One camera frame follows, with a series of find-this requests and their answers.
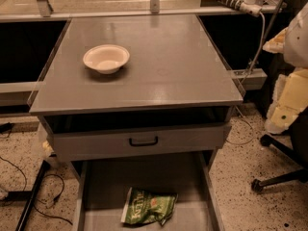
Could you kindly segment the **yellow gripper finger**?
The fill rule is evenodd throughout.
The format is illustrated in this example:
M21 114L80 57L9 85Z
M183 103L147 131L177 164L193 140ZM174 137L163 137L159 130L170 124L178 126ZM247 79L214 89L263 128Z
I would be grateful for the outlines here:
M280 74L275 83L265 129L281 134L308 107L308 70L297 68L288 76Z

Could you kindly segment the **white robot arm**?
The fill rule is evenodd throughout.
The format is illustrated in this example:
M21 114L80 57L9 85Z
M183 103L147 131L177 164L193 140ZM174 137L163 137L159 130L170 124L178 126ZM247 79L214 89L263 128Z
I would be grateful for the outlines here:
M263 49L281 53L284 62L295 68L288 76L278 76L265 122L268 132L281 134L308 107L308 3Z

